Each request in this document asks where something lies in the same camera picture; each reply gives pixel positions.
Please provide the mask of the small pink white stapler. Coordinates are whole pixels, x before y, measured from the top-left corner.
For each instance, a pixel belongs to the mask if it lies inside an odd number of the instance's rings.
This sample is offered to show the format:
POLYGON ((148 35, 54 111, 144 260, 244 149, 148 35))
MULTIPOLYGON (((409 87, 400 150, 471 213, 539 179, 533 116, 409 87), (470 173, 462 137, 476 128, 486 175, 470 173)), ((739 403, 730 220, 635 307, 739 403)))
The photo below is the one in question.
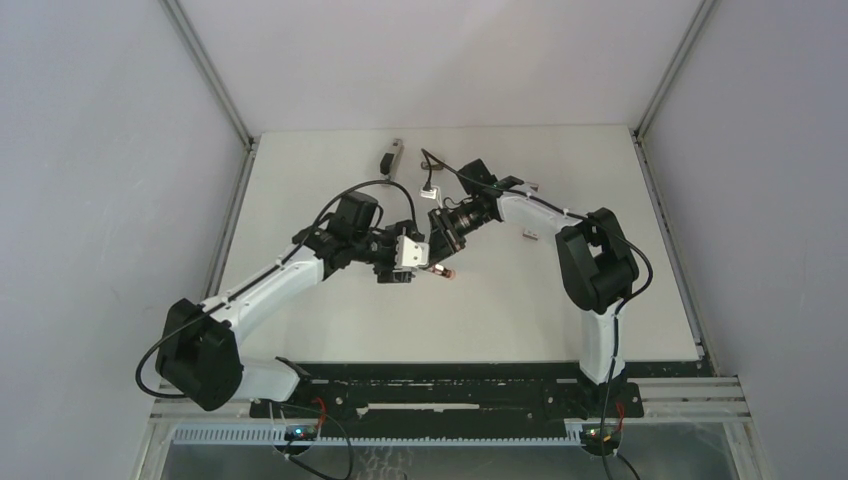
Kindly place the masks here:
POLYGON ((454 270, 449 269, 441 264, 434 264, 430 266, 427 271, 445 279, 453 279, 455 277, 454 270))

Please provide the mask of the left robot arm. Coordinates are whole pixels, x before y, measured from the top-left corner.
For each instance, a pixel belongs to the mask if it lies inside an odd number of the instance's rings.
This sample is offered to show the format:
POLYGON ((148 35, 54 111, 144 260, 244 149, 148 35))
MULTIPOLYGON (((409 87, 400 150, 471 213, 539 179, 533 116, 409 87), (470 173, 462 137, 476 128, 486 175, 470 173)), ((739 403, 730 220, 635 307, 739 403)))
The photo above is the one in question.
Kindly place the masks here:
POLYGON ((311 407, 311 388, 291 362, 252 359, 240 345, 298 294, 348 265, 370 265, 380 283, 408 283, 429 263, 429 247, 414 220, 380 229, 379 202, 344 193, 292 239, 273 263, 236 287, 194 303, 181 299, 167 314, 163 337, 152 350, 156 372, 205 411, 231 400, 270 400, 290 417, 311 407))

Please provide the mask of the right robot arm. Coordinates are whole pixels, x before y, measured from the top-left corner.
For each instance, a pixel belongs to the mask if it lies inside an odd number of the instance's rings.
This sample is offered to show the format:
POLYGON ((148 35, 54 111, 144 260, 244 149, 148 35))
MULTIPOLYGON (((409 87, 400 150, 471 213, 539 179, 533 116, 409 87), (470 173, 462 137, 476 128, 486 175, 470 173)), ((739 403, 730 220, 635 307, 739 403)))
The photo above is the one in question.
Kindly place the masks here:
POLYGON ((493 221, 552 240, 563 288, 582 315, 579 366, 589 382, 578 388, 579 406, 589 415, 605 415, 618 400, 611 381, 625 366, 619 322, 636 294, 638 249, 609 209, 572 213, 540 198, 518 178, 496 178, 480 159, 454 174, 466 197, 455 207, 438 206, 429 212, 431 263, 459 253, 471 233, 493 221))

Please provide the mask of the grey black long stapler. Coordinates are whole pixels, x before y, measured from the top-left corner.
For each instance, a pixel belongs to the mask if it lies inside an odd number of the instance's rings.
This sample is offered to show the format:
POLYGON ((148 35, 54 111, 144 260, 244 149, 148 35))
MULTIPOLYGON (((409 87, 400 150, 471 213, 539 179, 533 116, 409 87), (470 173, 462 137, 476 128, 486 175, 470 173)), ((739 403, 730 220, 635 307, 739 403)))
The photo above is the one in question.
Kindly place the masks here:
POLYGON ((400 138, 393 139, 379 162, 380 175, 386 180, 393 180, 404 152, 404 142, 400 138))

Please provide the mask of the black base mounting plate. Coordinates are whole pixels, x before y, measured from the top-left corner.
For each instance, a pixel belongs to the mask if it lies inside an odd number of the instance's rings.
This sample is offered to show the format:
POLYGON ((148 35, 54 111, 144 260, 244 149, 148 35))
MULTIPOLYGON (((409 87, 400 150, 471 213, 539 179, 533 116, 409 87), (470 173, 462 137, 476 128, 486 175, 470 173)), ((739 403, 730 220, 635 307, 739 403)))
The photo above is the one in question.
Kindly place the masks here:
POLYGON ((544 436, 567 420, 617 424, 642 418, 642 379, 713 375, 705 361, 628 363, 604 385, 575 361, 523 363, 307 363, 283 402, 259 400, 253 418, 309 419, 322 432, 355 437, 544 436))

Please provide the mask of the left controller board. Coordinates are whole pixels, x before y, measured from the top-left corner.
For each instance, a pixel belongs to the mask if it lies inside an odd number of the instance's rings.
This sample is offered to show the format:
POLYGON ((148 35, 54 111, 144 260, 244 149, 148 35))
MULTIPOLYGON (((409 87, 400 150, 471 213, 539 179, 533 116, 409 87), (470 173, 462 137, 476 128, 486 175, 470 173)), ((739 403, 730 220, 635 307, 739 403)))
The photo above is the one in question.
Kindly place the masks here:
POLYGON ((294 426, 288 427, 284 434, 285 442, 314 441, 318 437, 319 431, 313 426, 294 426))

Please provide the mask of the controller board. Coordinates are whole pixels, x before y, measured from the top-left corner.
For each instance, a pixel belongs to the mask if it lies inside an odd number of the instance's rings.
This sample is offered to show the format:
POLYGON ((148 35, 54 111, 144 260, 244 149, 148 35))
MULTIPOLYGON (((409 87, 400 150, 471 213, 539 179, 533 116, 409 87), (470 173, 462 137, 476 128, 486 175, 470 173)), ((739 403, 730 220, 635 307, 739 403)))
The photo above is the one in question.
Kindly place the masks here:
POLYGON ((621 443, 621 432, 617 428, 601 429, 599 426, 585 425, 579 435, 580 447, 589 455, 605 457, 612 455, 621 443))
POLYGON ((284 434, 285 442, 314 441, 318 437, 319 431, 313 426, 294 426, 288 427, 284 434))

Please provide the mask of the right controller board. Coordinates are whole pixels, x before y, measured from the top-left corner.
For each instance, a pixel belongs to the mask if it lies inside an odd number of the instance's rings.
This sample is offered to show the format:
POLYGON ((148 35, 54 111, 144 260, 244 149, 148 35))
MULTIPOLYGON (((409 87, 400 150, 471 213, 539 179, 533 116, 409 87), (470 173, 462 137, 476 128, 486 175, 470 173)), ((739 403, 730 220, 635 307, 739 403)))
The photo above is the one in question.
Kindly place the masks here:
POLYGON ((585 425, 579 435, 580 447, 589 455, 605 457, 612 455, 621 443, 621 432, 617 428, 601 429, 599 426, 585 425))

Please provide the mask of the right aluminium frame post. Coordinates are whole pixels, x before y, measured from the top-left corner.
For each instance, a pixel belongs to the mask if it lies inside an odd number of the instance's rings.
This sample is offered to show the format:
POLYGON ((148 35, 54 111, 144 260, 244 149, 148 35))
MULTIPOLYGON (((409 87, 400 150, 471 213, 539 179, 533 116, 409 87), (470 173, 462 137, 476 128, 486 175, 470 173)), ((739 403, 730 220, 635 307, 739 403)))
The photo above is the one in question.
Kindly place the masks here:
POLYGON ((660 77, 658 85, 639 117, 636 127, 631 130, 634 146, 639 152, 644 152, 645 139, 655 123, 670 90, 673 88, 678 76, 694 51, 714 11, 720 4, 721 1, 719 0, 702 0, 698 3, 680 41, 673 51, 670 61, 660 77))

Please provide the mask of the aluminium frame post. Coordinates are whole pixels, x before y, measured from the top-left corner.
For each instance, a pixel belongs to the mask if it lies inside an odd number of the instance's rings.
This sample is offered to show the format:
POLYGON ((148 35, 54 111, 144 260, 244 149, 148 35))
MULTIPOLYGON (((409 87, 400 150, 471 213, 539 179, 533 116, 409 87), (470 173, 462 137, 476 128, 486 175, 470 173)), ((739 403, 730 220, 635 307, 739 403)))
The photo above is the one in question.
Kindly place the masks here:
POLYGON ((694 51, 714 11, 720 4, 721 1, 719 0, 702 0, 698 3, 680 41, 673 51, 670 61, 660 77, 658 85, 639 117, 636 127, 631 130, 634 146, 639 152, 644 152, 645 139, 655 123, 670 90, 673 88, 678 76, 694 51))
POLYGON ((182 2, 161 0, 159 4, 242 146, 242 156, 236 180, 236 190, 239 191, 249 176, 248 170, 255 143, 254 137, 249 132, 246 121, 182 2))

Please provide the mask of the left aluminium frame post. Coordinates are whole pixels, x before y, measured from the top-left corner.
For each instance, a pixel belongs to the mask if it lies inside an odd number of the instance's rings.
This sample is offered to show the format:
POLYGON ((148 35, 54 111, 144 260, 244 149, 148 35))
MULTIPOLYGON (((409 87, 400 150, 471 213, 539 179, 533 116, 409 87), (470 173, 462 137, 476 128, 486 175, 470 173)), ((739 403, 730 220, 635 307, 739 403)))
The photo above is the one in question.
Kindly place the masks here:
POLYGON ((249 132, 246 121, 182 2, 161 0, 159 4, 242 146, 242 156, 236 180, 236 190, 239 191, 249 176, 248 170, 255 143, 254 137, 249 132))

